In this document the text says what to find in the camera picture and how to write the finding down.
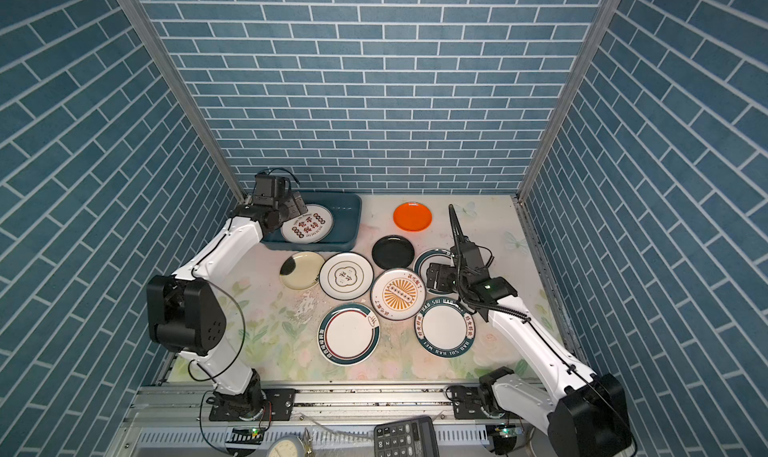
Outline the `white plate red characters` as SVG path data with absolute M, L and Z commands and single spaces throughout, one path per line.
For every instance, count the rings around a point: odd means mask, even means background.
M 332 212 L 319 204 L 308 204 L 307 212 L 286 222 L 281 235 L 286 242 L 310 244 L 323 240 L 334 227 Z

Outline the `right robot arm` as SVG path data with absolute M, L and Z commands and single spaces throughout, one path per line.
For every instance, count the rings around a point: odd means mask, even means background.
M 426 270 L 430 290 L 451 292 L 516 347 L 538 376 L 531 386 L 511 369 L 481 380 L 483 406 L 490 414 L 511 412 L 544 433 L 558 456 L 636 454 L 626 393 L 612 374 L 599 375 L 561 345 L 534 317 L 517 290 L 489 273 L 476 244 L 459 241 L 449 264 Z

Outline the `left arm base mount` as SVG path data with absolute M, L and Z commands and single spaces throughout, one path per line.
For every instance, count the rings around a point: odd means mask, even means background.
M 237 396 L 214 392 L 205 402 L 211 406 L 209 419 L 214 422 L 288 421 L 296 394 L 292 388 L 261 389 Z

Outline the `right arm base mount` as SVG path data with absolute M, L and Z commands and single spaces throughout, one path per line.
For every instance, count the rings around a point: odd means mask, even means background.
M 529 422 L 527 417 L 503 409 L 491 386 L 452 384 L 445 387 L 443 393 L 449 401 L 453 417 L 457 420 L 520 419 L 523 422 Z

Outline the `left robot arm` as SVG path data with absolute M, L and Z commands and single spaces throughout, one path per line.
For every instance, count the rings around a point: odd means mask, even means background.
M 258 382 L 255 370 L 226 340 L 227 318 L 217 299 L 217 282 L 263 238 L 306 213 L 293 175 L 267 169 L 255 175 L 254 187 L 235 207 L 223 228 L 190 261 L 169 275 L 153 276 L 146 287 L 150 339 L 196 364 L 220 395 L 243 396 Z

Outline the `white plate green red rim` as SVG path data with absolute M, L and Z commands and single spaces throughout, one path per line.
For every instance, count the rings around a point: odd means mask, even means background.
M 430 263 L 448 264 L 455 267 L 453 254 L 447 249 L 436 248 L 423 252 L 415 261 L 414 271 L 421 277 L 425 286 L 426 271 Z

